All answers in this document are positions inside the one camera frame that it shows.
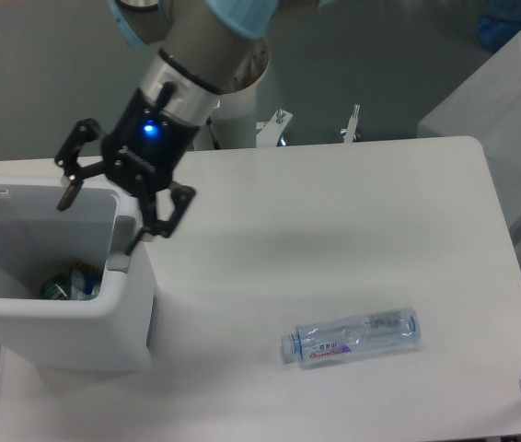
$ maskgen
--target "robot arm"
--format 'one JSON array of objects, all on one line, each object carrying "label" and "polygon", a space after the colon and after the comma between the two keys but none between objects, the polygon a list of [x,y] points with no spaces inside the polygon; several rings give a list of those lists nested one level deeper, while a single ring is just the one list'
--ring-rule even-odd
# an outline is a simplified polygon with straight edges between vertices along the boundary
[{"label": "robot arm", "polygon": [[[317,1],[282,0],[281,8]],[[110,0],[110,6],[129,42],[164,41],[113,131],[104,133],[92,119],[78,122],[56,155],[69,180],[58,209],[71,206],[85,179],[105,174],[138,199],[143,227],[129,244],[129,255],[144,237],[168,238],[176,229],[195,190],[176,183],[173,171],[280,4]],[[82,146],[92,141],[100,142],[102,161],[81,167],[77,160]],[[165,189],[170,190],[174,211],[168,220],[160,220],[156,193]]]}]

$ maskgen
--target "plastic water bottle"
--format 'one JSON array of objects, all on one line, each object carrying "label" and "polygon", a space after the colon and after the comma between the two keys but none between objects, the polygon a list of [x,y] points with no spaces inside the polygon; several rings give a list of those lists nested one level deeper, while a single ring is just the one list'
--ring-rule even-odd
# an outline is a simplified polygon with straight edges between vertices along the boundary
[{"label": "plastic water bottle", "polygon": [[299,325],[281,338],[284,362],[302,366],[342,362],[415,347],[420,325],[413,308]]}]

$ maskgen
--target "blue cloth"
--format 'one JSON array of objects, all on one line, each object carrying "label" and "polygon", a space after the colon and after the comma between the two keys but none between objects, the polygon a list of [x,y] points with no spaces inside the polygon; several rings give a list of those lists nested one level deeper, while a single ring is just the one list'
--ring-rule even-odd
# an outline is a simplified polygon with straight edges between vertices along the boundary
[{"label": "blue cloth", "polygon": [[486,0],[478,35],[491,51],[498,51],[521,30],[521,0]]},{"label": "blue cloth", "polygon": [[207,0],[207,5],[230,29],[245,39],[264,36],[278,0]]}]

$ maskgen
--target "gray floor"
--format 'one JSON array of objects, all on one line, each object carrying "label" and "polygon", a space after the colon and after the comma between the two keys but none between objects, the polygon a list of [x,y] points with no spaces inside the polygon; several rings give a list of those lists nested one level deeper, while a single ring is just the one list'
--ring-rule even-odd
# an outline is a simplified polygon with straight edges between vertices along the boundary
[{"label": "gray floor", "polygon": [[[259,117],[295,115],[292,144],[339,141],[353,104],[366,140],[410,138],[417,122],[490,54],[482,0],[339,0],[271,24]],[[105,0],[0,3],[0,159],[52,157],[80,119],[117,121],[156,48],[123,43]]]}]

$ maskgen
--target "black object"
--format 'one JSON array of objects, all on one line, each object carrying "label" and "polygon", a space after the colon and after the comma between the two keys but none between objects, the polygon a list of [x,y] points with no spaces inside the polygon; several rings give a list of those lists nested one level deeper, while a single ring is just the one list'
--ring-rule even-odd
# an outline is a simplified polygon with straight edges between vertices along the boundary
[{"label": "black object", "polygon": [[[138,88],[111,134],[105,134],[93,119],[78,122],[55,157],[56,165],[70,180],[58,210],[68,209],[82,189],[83,181],[100,174],[138,199],[143,227],[126,249],[133,249],[144,235],[170,237],[195,197],[192,187],[173,181],[173,171],[199,127],[174,122],[161,111],[176,90],[167,82],[155,105]],[[103,160],[89,166],[78,164],[85,143],[100,141]],[[170,189],[174,210],[167,221],[159,220],[156,193]]]},{"label": "black object", "polygon": [[214,130],[214,126],[212,123],[212,119],[208,118],[207,122],[205,122],[205,125],[207,126],[209,136],[212,138],[212,144],[214,145],[214,150],[222,150],[222,147],[220,147],[220,142],[217,139],[217,135],[215,135],[215,130]]}]

